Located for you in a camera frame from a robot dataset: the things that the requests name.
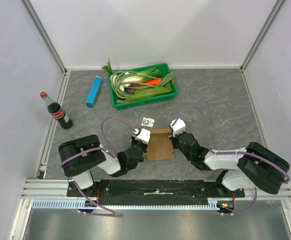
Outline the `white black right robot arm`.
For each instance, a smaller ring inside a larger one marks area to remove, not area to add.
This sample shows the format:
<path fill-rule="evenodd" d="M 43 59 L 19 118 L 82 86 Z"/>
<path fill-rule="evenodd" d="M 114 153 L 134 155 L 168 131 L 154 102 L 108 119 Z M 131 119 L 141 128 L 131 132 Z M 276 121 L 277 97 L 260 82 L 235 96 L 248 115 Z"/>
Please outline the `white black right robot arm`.
<path fill-rule="evenodd" d="M 169 138 L 173 148 L 195 168 L 222 170 L 214 184 L 215 193 L 220 197 L 245 188 L 258 188 L 276 195 L 289 180 L 290 164 L 257 142 L 240 149 L 220 151 L 201 146 L 191 133 L 172 134 Z"/>

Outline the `brown cardboard box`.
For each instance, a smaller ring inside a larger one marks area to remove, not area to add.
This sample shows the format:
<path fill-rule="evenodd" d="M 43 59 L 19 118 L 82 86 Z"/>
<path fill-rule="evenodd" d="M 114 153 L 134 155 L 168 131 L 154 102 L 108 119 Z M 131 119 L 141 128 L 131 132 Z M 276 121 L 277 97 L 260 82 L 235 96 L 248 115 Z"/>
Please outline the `brown cardboard box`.
<path fill-rule="evenodd" d="M 150 130 L 150 139 L 144 156 L 147 161 L 170 161 L 176 156 L 170 140 L 170 128 L 153 128 Z"/>

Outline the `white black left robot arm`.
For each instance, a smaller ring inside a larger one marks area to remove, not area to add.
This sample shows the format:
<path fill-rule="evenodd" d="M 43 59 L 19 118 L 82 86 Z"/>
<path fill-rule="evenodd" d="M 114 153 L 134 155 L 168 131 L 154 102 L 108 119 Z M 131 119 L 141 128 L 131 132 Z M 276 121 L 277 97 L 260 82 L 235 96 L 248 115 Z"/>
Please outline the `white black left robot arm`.
<path fill-rule="evenodd" d="M 149 141 L 149 133 L 132 136 L 131 146 L 115 156 L 93 134 L 62 143 L 58 147 L 58 153 L 64 175 L 74 180 L 83 196 L 89 197 L 96 189 L 92 168 L 98 167 L 111 177 L 125 175 L 144 161 L 143 154 L 147 151 Z"/>

